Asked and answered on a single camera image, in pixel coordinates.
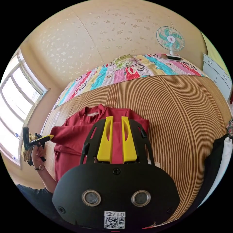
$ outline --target red shirt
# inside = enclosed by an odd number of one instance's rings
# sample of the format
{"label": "red shirt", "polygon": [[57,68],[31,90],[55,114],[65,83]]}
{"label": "red shirt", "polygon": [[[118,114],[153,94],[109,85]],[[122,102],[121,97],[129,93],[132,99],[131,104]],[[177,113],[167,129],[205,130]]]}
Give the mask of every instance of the red shirt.
{"label": "red shirt", "polygon": [[149,121],[131,109],[109,108],[102,104],[93,108],[85,107],[69,117],[62,126],[53,127],[51,130],[50,134],[54,135],[51,141],[56,143],[54,148],[56,181],[59,181],[67,171],[79,165],[84,142],[93,124],[109,116],[113,116],[112,163],[114,164],[123,163],[121,116],[136,120],[148,133]]}

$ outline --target pillow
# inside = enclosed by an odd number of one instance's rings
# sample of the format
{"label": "pillow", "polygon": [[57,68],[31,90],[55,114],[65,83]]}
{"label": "pillow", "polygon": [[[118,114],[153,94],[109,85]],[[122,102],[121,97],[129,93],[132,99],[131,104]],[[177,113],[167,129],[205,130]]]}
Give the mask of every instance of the pillow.
{"label": "pillow", "polygon": [[114,71],[122,70],[124,68],[137,64],[136,59],[130,54],[120,56],[116,58],[113,62],[115,63]]}

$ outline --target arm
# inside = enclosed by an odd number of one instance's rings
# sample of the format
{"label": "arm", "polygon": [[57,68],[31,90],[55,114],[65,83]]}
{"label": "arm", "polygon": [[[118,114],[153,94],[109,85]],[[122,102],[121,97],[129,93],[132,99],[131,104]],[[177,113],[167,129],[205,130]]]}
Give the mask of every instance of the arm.
{"label": "arm", "polygon": [[[40,158],[44,156],[44,154],[45,154],[45,150],[43,150],[41,146],[40,147],[34,146],[32,150],[32,161],[33,161],[34,168],[39,168],[40,165],[44,164]],[[46,189],[49,192],[54,193],[57,182],[49,174],[47,169],[44,167],[43,170],[37,170],[36,172],[39,174],[40,178],[42,179]]]}

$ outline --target qr code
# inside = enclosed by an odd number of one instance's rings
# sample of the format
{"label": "qr code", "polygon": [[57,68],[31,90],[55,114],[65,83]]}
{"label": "qr code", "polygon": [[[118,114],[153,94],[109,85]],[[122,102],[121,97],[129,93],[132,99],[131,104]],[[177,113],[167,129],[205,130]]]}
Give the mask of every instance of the qr code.
{"label": "qr code", "polygon": [[105,229],[124,229],[125,212],[106,211],[104,214]]}

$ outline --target wall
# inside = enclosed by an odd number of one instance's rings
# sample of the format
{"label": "wall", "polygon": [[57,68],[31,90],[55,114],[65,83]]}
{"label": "wall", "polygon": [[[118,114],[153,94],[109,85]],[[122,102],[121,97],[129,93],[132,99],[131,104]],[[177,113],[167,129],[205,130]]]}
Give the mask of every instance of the wall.
{"label": "wall", "polygon": [[217,51],[217,49],[213,46],[213,44],[210,42],[210,40],[202,33],[204,40],[206,42],[206,47],[208,50],[208,56],[213,59],[213,61],[215,61],[217,64],[220,65],[220,67],[229,75],[229,71],[221,57],[221,55],[219,54],[219,52]]}
{"label": "wall", "polygon": [[177,13],[141,0],[78,3],[44,21],[28,42],[64,89],[70,81],[118,56],[167,53],[156,39],[162,26],[183,35],[185,46],[178,53],[202,69],[207,50],[200,30]]}
{"label": "wall", "polygon": [[[20,49],[25,62],[34,75],[46,88],[51,88],[51,90],[43,97],[35,109],[28,123],[30,132],[40,133],[48,114],[57,101],[62,90],[57,86],[57,83],[51,79],[49,74],[41,66],[40,62],[36,59],[36,56],[31,50],[27,40],[21,44]],[[20,183],[32,188],[44,187],[43,182],[41,181],[37,172],[35,172],[33,166],[29,166],[28,163],[21,160],[20,169],[18,165],[13,163],[6,156],[2,155],[2,158],[11,178],[15,183]]]}

